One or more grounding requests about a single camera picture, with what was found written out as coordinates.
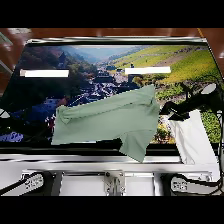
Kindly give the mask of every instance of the television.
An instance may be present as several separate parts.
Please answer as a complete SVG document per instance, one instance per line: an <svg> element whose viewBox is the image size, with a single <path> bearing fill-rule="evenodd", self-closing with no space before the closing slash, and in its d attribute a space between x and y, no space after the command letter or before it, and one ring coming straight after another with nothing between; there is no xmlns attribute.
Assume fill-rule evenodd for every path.
<svg viewBox="0 0 224 224"><path fill-rule="evenodd" d="M126 68L169 66L171 73L126 74ZM41 71L68 71L66 77L45 77ZM41 77L25 76L39 71ZM30 40L25 45L10 82L0 100L0 147L42 152L53 150L87 152L119 149L121 141L75 142L52 146L56 108L91 103L125 91L154 85L161 108L167 101L186 100L184 86L196 94L219 79L221 72L204 38L58 38ZM214 148L220 141L215 114L201 113L208 138ZM148 150L174 150L175 139L166 116L159 117L157 132Z"/></svg>

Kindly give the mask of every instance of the white rectangular label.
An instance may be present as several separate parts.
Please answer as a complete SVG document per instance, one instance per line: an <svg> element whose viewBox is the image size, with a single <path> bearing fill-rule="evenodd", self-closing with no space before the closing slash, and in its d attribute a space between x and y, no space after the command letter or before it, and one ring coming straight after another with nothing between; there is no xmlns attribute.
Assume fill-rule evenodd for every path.
<svg viewBox="0 0 224 224"><path fill-rule="evenodd" d="M68 77L69 70L20 70L20 76L26 78Z"/></svg>
<svg viewBox="0 0 224 224"><path fill-rule="evenodd" d="M170 66L166 67L145 67L145 68L125 68L125 74L148 74L148 73L171 73Z"/></svg>

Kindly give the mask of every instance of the green t-shirt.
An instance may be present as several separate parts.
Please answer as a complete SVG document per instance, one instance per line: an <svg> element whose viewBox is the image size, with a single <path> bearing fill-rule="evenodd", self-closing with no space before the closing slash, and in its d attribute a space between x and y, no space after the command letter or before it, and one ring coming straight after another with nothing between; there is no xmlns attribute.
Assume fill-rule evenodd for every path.
<svg viewBox="0 0 224 224"><path fill-rule="evenodd" d="M123 92L93 103L56 110L52 145L120 138L120 152L143 162L157 130L155 87Z"/></svg>

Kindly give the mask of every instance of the television screen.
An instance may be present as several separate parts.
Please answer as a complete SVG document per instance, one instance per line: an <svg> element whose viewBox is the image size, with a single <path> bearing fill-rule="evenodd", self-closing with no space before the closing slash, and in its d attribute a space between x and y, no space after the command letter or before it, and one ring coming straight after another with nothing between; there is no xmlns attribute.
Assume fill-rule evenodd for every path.
<svg viewBox="0 0 224 224"><path fill-rule="evenodd" d="M171 73L125 74L125 68L170 66ZM23 70L69 70L68 77L25 77ZM161 107L186 99L182 83L197 93L221 74L208 46L62 45L25 46L0 108L0 141L51 143L56 108L91 103L125 91L155 85ZM211 143L220 140L216 116L203 112ZM175 144L166 116L160 116L150 144Z"/></svg>

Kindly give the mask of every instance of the wooden surface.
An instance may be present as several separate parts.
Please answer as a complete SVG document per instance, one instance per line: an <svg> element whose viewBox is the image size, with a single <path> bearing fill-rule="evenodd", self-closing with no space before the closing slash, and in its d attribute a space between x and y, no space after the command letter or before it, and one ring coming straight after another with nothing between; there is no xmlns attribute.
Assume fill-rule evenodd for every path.
<svg viewBox="0 0 224 224"><path fill-rule="evenodd" d="M11 70L17 64L24 43L31 38L75 37L75 36L188 36L206 37L224 74L224 28L30 28L30 33L12 34L7 28L0 28L12 43L12 46L0 44L0 60ZM0 95L9 81L6 74L0 72Z"/></svg>

